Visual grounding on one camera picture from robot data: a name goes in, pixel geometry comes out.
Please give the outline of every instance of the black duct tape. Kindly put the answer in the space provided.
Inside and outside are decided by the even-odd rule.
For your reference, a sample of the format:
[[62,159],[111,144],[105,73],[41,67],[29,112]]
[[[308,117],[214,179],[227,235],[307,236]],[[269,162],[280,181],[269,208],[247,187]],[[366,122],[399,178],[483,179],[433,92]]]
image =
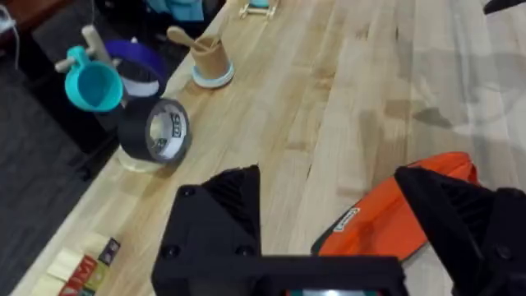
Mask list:
[[124,108],[118,138],[132,158],[178,162],[191,143],[190,122],[186,110],[176,100],[133,100]]

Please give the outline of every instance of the white saucer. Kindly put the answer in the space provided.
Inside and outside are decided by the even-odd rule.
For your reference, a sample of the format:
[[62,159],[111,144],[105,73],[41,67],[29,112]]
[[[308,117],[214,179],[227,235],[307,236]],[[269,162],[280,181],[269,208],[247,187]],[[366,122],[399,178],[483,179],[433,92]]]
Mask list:
[[193,70],[191,72],[192,77],[194,78],[194,81],[196,84],[200,87],[204,88],[216,88],[226,85],[232,80],[233,77],[233,65],[230,63],[230,67],[228,68],[228,72],[217,79],[205,79],[201,77],[201,74],[199,73],[199,70],[196,66],[193,67]]

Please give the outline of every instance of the cup handle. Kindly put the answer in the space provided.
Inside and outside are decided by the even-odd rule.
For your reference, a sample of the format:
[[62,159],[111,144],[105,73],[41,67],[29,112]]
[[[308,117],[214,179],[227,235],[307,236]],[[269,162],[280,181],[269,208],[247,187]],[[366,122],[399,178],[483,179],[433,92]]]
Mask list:
[[73,64],[72,67],[84,67],[91,62],[88,54],[85,52],[85,49],[80,45],[68,49],[67,57],[75,59],[75,64]]

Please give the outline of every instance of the butcher block countertop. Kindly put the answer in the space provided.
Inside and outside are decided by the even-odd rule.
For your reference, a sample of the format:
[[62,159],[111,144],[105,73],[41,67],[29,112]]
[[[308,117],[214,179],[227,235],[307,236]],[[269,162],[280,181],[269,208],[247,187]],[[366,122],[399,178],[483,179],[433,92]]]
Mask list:
[[[264,254],[308,254],[316,238],[403,164],[467,151],[488,187],[526,187],[524,7],[479,0],[282,0],[272,21],[232,20],[233,81],[204,90],[187,57],[165,98],[193,142],[178,168],[126,171],[114,156],[18,284],[30,295],[61,249],[87,233],[122,248],[97,292],[154,295],[150,273],[177,189],[259,164]],[[450,295],[432,248],[406,262],[412,295]]]

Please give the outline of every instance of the teal mug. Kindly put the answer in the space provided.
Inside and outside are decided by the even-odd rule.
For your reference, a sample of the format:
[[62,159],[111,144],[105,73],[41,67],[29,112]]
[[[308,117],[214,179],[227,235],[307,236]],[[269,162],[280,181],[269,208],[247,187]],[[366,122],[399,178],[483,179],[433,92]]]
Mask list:
[[103,62],[91,61],[81,46],[70,48],[67,56],[75,59],[64,83],[69,100],[77,108],[90,112],[115,109],[124,92],[117,71]]

